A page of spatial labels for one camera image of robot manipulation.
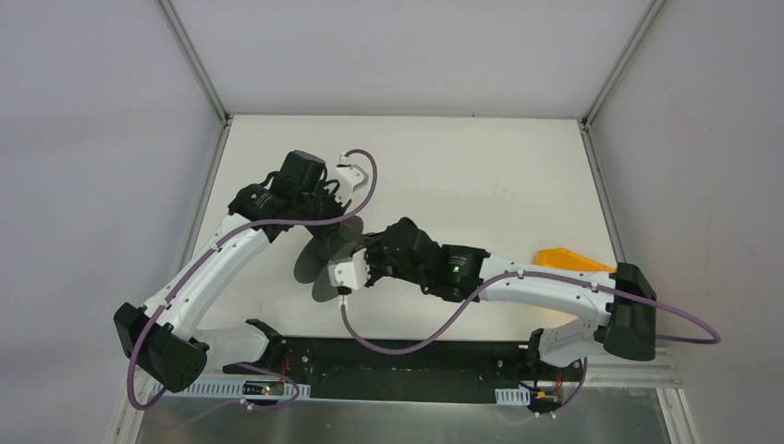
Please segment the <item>dark grey perforated spool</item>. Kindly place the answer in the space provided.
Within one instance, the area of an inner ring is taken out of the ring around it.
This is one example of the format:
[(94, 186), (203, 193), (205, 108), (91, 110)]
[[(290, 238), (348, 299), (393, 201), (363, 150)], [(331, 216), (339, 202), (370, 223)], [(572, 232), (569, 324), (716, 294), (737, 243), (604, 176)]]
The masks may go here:
[(295, 262), (293, 277), (298, 283), (311, 286), (311, 296), (315, 302), (328, 302), (338, 295), (337, 289), (331, 285), (327, 265), (330, 260), (349, 252), (359, 243), (363, 228), (360, 216), (331, 226), (306, 228), (312, 238)]

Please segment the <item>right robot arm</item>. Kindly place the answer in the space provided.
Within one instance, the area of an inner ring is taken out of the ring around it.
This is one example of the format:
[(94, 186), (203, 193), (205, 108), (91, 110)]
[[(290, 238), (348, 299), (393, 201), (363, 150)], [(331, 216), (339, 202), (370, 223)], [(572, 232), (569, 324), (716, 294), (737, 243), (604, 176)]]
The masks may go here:
[(349, 269), (347, 284), (354, 290), (393, 278), (458, 306), (405, 353), (436, 341), (470, 306), (486, 302), (571, 315), (566, 324), (531, 333), (524, 363), (539, 379), (600, 353), (636, 362), (655, 358), (655, 294), (635, 265), (589, 271), (525, 264), (478, 247), (440, 244), (403, 217), (383, 231), (362, 235), (349, 251)]

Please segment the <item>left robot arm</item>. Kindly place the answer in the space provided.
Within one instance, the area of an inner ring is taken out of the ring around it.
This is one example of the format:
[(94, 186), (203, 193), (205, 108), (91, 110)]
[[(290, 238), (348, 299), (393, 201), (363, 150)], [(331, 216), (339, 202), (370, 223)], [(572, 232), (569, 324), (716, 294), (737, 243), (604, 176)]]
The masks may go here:
[(201, 330), (209, 308), (236, 274), (289, 229), (306, 228), (315, 240), (357, 221), (355, 192), (377, 183), (344, 153), (328, 166), (314, 154), (289, 152), (282, 166), (241, 188), (210, 239), (158, 292), (140, 306), (123, 303), (113, 321), (129, 359), (127, 391), (141, 369), (171, 393), (189, 388), (206, 370), (249, 363), (271, 374), (282, 350), (256, 321), (238, 327)]

